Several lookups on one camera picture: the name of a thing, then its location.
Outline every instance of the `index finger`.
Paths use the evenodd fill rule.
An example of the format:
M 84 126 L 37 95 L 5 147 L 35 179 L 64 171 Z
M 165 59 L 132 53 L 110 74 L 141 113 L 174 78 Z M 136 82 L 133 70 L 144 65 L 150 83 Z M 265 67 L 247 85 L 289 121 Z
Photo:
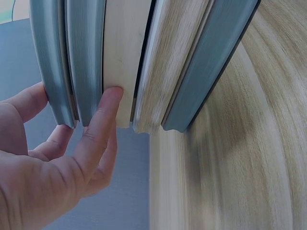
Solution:
M 103 93 L 97 111 L 74 151 L 73 157 L 86 181 L 90 180 L 107 148 L 122 95 L 120 87 L 109 88 Z

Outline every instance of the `gray surface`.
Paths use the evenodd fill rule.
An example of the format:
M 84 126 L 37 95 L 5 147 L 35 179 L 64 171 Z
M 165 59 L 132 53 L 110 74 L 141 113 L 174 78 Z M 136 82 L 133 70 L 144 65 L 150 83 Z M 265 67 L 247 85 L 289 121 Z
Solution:
M 67 0 L 71 78 L 79 120 L 88 126 L 102 95 L 105 0 Z
M 208 21 L 163 124 L 184 132 L 215 82 L 258 0 L 215 0 Z
M 29 20 L 0 25 L 0 100 L 40 81 Z M 25 124 L 28 146 L 45 141 L 56 126 L 50 106 Z M 77 128 L 69 143 L 71 154 L 82 134 Z M 148 136 L 118 130 L 118 158 L 111 186 L 81 200 L 47 230 L 146 230 L 148 219 Z
M 67 60 L 64 0 L 30 0 L 34 46 L 57 124 L 75 127 Z

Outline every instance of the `wooden surface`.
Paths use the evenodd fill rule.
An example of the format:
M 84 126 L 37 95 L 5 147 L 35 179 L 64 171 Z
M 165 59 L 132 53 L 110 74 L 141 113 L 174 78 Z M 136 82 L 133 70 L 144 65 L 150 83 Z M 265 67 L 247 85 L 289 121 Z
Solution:
M 104 89 L 121 86 L 116 123 L 129 127 L 136 77 L 151 0 L 106 1 Z
M 151 205 L 152 230 L 159 224 L 176 229 L 182 220 L 157 214 L 166 209 L 175 215 L 178 206 L 190 210 L 182 214 L 187 223 L 200 224 L 190 226 L 195 230 L 307 229 L 306 12 L 305 1 L 262 0 L 191 129 L 151 137 L 151 144 L 156 136 L 164 141 L 151 151 L 151 183 L 164 170 L 159 191 L 176 191 L 178 185 L 167 180 L 172 178 L 185 181 L 177 193 L 190 192 L 168 203 L 163 200 L 173 195 L 158 196 L 152 185 L 151 204 L 160 204 Z M 156 153 L 165 160 L 153 160 Z M 172 162 L 177 167 L 168 166 Z M 200 190 L 201 205 L 195 205 L 190 197 Z
M 137 95 L 136 132 L 160 126 L 208 2 L 157 1 Z

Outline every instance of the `gray wall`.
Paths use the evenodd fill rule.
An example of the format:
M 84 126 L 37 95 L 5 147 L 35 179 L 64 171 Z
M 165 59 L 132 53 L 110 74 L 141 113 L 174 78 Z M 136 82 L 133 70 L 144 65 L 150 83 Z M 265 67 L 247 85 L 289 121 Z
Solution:
M 29 20 L 0 25 L 0 100 L 40 81 Z M 56 126 L 49 105 L 25 124 L 28 147 L 45 141 Z M 71 154 L 80 139 L 78 124 L 69 143 Z M 118 158 L 111 186 L 80 201 L 47 230 L 148 229 L 148 135 L 118 129 Z

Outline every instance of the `skin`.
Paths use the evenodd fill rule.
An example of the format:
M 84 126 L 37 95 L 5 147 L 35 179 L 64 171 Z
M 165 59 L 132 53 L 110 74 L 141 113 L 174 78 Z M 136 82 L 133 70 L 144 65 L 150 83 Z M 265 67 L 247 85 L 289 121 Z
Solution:
M 73 156 L 64 156 L 73 132 L 66 125 L 28 150 L 24 122 L 47 104 L 41 82 L 0 102 L 0 229 L 42 229 L 110 184 L 122 95 L 119 87 L 104 92 Z

